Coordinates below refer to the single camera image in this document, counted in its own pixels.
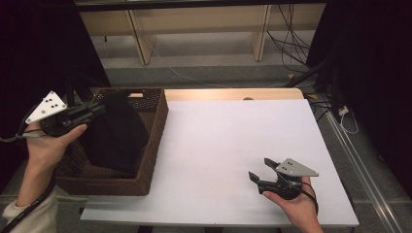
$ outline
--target metal rail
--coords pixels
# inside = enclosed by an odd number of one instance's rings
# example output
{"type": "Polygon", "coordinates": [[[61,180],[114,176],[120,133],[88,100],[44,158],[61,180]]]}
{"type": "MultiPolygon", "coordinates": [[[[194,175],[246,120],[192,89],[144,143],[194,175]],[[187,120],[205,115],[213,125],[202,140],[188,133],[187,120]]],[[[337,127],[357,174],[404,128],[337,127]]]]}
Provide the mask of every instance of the metal rail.
{"type": "Polygon", "coordinates": [[[395,233],[404,232],[401,224],[396,219],[394,211],[388,204],[382,191],[379,189],[376,182],[367,170],[366,166],[362,162],[360,155],[358,154],[357,150],[355,149],[346,132],[336,122],[336,119],[334,118],[333,114],[327,113],[326,116],[330,125],[333,128],[334,133],[336,134],[336,137],[341,143],[343,150],[345,151],[346,155],[348,155],[348,159],[351,162],[352,167],[358,175],[358,178],[360,179],[360,182],[367,196],[369,197],[370,202],[374,206],[379,218],[381,218],[381,221],[385,226],[386,230],[388,232],[395,233]]]}

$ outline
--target white surface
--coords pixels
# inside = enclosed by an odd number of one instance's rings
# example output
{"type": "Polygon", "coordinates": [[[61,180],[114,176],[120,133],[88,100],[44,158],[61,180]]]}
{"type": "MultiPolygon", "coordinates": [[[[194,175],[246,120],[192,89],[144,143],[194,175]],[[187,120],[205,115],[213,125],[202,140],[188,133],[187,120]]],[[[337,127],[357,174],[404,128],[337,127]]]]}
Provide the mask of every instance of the white surface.
{"type": "Polygon", "coordinates": [[[274,181],[268,157],[312,178],[325,226],[358,225],[306,100],[172,101],[145,197],[90,196],[82,220],[151,225],[285,226],[248,171],[274,181]]]}

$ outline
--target black cable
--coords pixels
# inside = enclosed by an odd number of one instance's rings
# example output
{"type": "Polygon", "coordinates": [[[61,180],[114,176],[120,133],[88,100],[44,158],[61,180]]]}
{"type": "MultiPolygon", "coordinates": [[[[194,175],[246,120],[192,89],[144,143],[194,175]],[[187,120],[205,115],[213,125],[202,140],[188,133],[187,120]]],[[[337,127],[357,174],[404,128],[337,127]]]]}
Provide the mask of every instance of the black cable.
{"type": "Polygon", "coordinates": [[[280,174],[278,172],[276,174],[278,175],[278,177],[280,177],[282,180],[284,180],[286,183],[288,183],[292,188],[298,190],[300,193],[303,193],[304,195],[309,197],[309,199],[311,199],[313,204],[315,205],[316,215],[318,214],[319,204],[318,204],[318,201],[316,200],[315,189],[313,189],[312,185],[310,185],[309,183],[303,183],[303,182],[300,183],[300,184],[308,185],[312,189],[314,196],[312,196],[309,192],[303,190],[301,187],[297,187],[295,184],[293,184],[293,182],[288,181],[286,178],[283,177],[282,174],[280,174]]]}
{"type": "Polygon", "coordinates": [[[315,204],[315,210],[316,210],[316,215],[317,215],[318,212],[319,212],[319,204],[318,204],[318,201],[316,200],[316,197],[312,196],[309,192],[303,190],[302,188],[298,188],[298,187],[296,187],[296,186],[293,186],[293,188],[295,188],[296,190],[298,190],[298,191],[300,191],[301,193],[305,194],[307,197],[309,197],[309,199],[312,200],[313,204],[315,204]]]}
{"type": "Polygon", "coordinates": [[[309,101],[309,104],[331,104],[331,102],[330,101],[317,101],[317,102],[309,101]]]}
{"type": "MultiPolygon", "coordinates": [[[[276,38],[273,38],[273,40],[275,40],[275,41],[277,41],[277,42],[282,42],[282,43],[284,43],[284,41],[278,40],[278,39],[276,39],[276,38]]],[[[296,45],[296,44],[290,43],[290,42],[285,42],[285,44],[290,45],[290,46],[295,46],[295,45],[296,45]]]]}
{"type": "Polygon", "coordinates": [[[7,138],[7,139],[0,138],[0,142],[2,142],[2,143],[12,143],[12,142],[14,142],[15,140],[17,140],[19,137],[20,137],[20,136],[19,136],[18,134],[16,134],[16,136],[13,137],[13,138],[7,138]]]}
{"type": "Polygon", "coordinates": [[[324,105],[313,105],[312,107],[314,108],[320,108],[320,109],[331,109],[331,106],[324,106],[324,105]]]}
{"type": "Polygon", "coordinates": [[[327,111],[328,111],[328,109],[326,109],[326,110],[318,117],[318,119],[316,120],[317,123],[318,123],[319,120],[327,113],[327,111]]]}
{"type": "MultiPolygon", "coordinates": [[[[308,46],[302,39],[300,39],[300,37],[293,31],[293,28],[292,28],[292,17],[293,17],[293,13],[294,13],[294,4],[289,4],[290,22],[288,22],[287,18],[285,17],[285,14],[283,13],[283,10],[282,10],[282,8],[281,8],[281,6],[280,6],[279,4],[278,4],[278,8],[279,8],[280,13],[282,14],[282,18],[284,19],[286,26],[288,27],[288,30],[289,30],[289,31],[288,31],[288,35],[289,35],[289,32],[291,32],[291,35],[292,35],[292,43],[293,43],[294,45],[295,45],[295,43],[297,43],[297,45],[299,46],[300,50],[302,51],[302,53],[303,53],[303,54],[305,55],[305,57],[307,58],[306,53],[303,51],[300,43],[299,43],[295,38],[299,39],[299,40],[300,40],[303,44],[305,44],[307,47],[309,47],[309,46],[308,46]]],[[[303,63],[303,60],[302,60],[302,58],[300,57],[300,54],[299,54],[299,52],[297,51],[296,46],[294,46],[294,49],[296,50],[297,56],[299,56],[300,61],[303,63]]]]}
{"type": "Polygon", "coordinates": [[[300,48],[300,51],[303,53],[303,55],[308,58],[308,56],[306,55],[305,51],[303,51],[302,46],[300,45],[300,43],[296,40],[296,38],[298,37],[297,34],[294,32],[293,30],[293,24],[292,24],[292,17],[294,14],[294,4],[292,4],[292,13],[291,13],[291,31],[292,31],[292,38],[293,40],[297,43],[297,45],[300,48]]]}
{"type": "Polygon", "coordinates": [[[52,193],[55,185],[55,176],[54,172],[51,175],[51,181],[46,188],[45,192],[37,198],[30,206],[28,206],[26,209],[24,209],[23,212],[21,212],[18,216],[16,216],[5,228],[3,228],[2,233],[8,233],[11,232],[25,217],[27,217],[31,212],[34,211],[40,204],[42,204],[52,193]]]}
{"type": "Polygon", "coordinates": [[[298,72],[298,73],[305,73],[305,71],[299,71],[299,70],[294,70],[293,68],[290,68],[289,66],[287,66],[285,64],[285,61],[283,59],[283,54],[286,54],[287,56],[291,57],[293,60],[301,63],[302,65],[306,66],[307,65],[305,63],[303,63],[302,61],[300,61],[298,58],[296,58],[295,56],[293,56],[292,54],[290,54],[288,51],[286,51],[285,49],[282,48],[281,45],[279,45],[278,42],[276,42],[276,40],[272,37],[272,35],[267,31],[267,34],[269,35],[270,39],[272,40],[273,44],[276,46],[276,48],[278,50],[280,50],[282,52],[282,63],[285,66],[285,68],[287,68],[288,70],[294,71],[294,72],[298,72]]]}
{"type": "Polygon", "coordinates": [[[33,113],[33,111],[37,108],[37,106],[39,106],[38,104],[33,105],[30,110],[26,113],[26,115],[24,116],[24,118],[21,120],[20,122],[20,126],[18,127],[18,135],[22,135],[24,130],[25,130],[25,120],[33,113]]]}

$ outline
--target floor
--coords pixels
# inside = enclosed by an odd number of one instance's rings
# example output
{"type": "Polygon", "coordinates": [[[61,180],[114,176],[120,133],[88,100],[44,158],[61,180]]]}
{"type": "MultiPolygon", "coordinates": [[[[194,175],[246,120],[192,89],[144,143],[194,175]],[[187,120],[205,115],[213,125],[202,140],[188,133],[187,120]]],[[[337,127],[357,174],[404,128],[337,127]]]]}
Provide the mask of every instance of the floor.
{"type": "MultiPolygon", "coordinates": [[[[310,44],[313,31],[297,32],[300,38],[310,44]]],[[[272,32],[284,40],[286,32],[272,32]]],[[[92,38],[96,50],[113,86],[161,86],[164,88],[217,88],[217,87],[280,87],[289,81],[289,76],[305,71],[306,68],[276,49],[267,36],[263,59],[255,62],[247,33],[160,35],[149,65],[140,64],[131,37],[92,38]]],[[[304,60],[301,50],[286,45],[304,60]]],[[[313,93],[313,80],[298,87],[305,93],[313,93]]],[[[318,93],[317,100],[325,101],[326,95],[318,93]]],[[[377,151],[369,141],[361,122],[346,117],[344,127],[356,134],[345,133],[335,118],[325,112],[326,108],[314,107],[314,117],[319,121],[326,146],[336,170],[348,189],[360,226],[354,229],[325,229],[325,232],[412,232],[412,201],[406,195],[395,177],[377,157],[377,151]],[[356,165],[361,164],[359,173],[356,165]]],[[[16,198],[22,178],[23,163],[1,195],[0,206],[16,198]]],[[[56,188],[59,198],[58,232],[137,232],[139,227],[79,221],[80,208],[85,206],[86,197],[69,197],[56,188]]],[[[6,224],[0,221],[0,227],[6,224]]],[[[200,227],[155,227],[154,232],[203,232],[200,227]]],[[[223,232],[276,232],[275,229],[226,228],[223,232]]],[[[282,229],[282,232],[297,232],[282,229]]]]}

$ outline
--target black cloth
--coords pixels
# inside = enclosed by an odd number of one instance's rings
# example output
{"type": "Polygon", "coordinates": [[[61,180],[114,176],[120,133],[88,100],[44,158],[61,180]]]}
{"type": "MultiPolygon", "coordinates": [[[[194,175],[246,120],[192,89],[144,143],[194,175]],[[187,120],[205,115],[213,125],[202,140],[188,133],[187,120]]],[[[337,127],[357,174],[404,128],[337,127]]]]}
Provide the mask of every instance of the black cloth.
{"type": "Polygon", "coordinates": [[[134,163],[149,134],[125,90],[110,91],[100,100],[106,113],[96,118],[81,137],[92,165],[135,173],[134,163]]]}

